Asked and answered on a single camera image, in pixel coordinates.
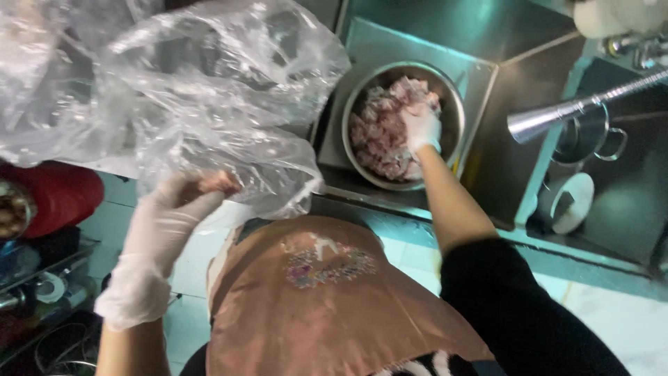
floor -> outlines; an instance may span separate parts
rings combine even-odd
[[[137,203],[136,182],[100,173],[105,201],[80,227],[102,241],[92,258],[91,276],[101,280],[116,264]],[[172,374],[209,338],[204,275],[227,230],[192,236],[172,275],[173,293],[183,294],[164,319]],[[436,250],[383,239],[387,259],[434,294],[440,291]],[[633,376],[668,375],[668,304],[535,274],[553,299],[589,326]]]

person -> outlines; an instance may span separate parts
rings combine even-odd
[[[440,297],[394,268],[364,227],[311,215],[274,221],[228,239],[211,262],[210,341],[181,375],[628,375],[498,237],[441,158],[437,118],[423,105],[401,116],[443,255]],[[178,174],[137,206],[96,302],[105,319],[97,376],[169,375],[166,279],[225,199],[214,192],[181,205],[179,192],[197,179]]]

white latex glove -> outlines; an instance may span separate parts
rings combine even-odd
[[[176,259],[194,228],[226,198],[221,191],[202,194],[201,180],[198,171],[179,172],[135,208],[109,287],[95,304],[111,329],[155,321],[167,311]]]
[[[406,106],[401,111],[401,119],[406,124],[406,145],[415,160],[418,160],[415,154],[424,145],[434,145],[441,152],[441,122],[427,104]]]

clear plastic bag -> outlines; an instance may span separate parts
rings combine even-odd
[[[140,194],[177,170],[226,169],[248,209],[232,222],[308,212],[323,179],[305,137],[350,67],[315,16],[291,0],[198,3],[137,24],[107,52],[106,84],[128,89],[107,100],[132,112]]]
[[[94,161],[119,149],[128,125],[99,111],[99,52],[160,0],[17,0],[0,5],[0,159]]]

metal pipe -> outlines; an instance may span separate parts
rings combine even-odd
[[[508,130],[515,141],[524,144],[563,121],[576,118],[611,100],[644,90],[665,78],[668,78],[668,70],[615,86],[603,93],[511,113],[508,115]]]

